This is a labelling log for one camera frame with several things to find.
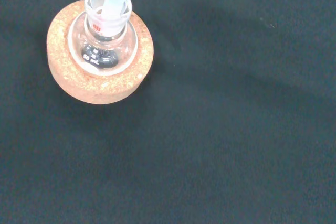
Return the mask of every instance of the round-bottom flask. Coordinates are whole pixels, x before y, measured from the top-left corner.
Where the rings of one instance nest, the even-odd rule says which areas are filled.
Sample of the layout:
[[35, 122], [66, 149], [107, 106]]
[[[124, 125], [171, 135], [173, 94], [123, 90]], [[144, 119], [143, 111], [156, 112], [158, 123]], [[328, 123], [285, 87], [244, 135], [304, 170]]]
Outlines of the round-bottom flask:
[[120, 16], [101, 15], [104, 0], [84, 0], [85, 12], [71, 24], [68, 45], [75, 63], [96, 76], [124, 71], [138, 49], [137, 32], [130, 17], [131, 0], [126, 0]]

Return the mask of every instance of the flask neck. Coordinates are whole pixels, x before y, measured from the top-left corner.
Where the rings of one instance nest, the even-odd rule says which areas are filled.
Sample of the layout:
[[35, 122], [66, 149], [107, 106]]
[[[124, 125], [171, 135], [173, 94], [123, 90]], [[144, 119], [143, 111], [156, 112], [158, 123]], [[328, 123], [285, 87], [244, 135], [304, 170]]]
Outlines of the flask neck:
[[120, 38], [132, 13], [132, 2], [126, 0], [120, 16], [102, 16], [105, 0], [85, 0], [86, 32], [101, 41], [112, 41]]

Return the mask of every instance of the cork ring stand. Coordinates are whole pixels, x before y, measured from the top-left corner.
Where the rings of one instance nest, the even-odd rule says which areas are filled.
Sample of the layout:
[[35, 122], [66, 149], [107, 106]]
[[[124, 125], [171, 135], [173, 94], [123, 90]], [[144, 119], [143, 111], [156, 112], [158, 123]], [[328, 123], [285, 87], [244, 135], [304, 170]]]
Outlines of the cork ring stand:
[[145, 23], [132, 12], [130, 22], [138, 36], [134, 60], [121, 73], [95, 76], [76, 64], [68, 47], [69, 28], [84, 11], [84, 0], [80, 0], [61, 10], [51, 22], [47, 36], [51, 74], [65, 92], [80, 101], [92, 104], [118, 102], [132, 94], [148, 74], [154, 55], [152, 37]]

